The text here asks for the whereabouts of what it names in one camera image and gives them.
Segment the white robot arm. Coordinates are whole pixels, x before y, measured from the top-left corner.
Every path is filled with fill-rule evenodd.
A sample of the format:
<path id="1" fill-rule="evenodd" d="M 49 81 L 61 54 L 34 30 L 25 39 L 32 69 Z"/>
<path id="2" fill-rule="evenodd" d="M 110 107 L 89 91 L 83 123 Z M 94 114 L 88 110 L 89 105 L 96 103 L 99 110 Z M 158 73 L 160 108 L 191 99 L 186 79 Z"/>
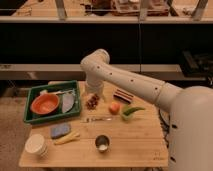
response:
<path id="1" fill-rule="evenodd" d="M 102 92 L 105 81 L 170 115 L 168 171 L 213 171 L 213 89 L 180 88 L 165 81 L 116 68 L 104 49 L 80 62 L 88 92 Z"/>

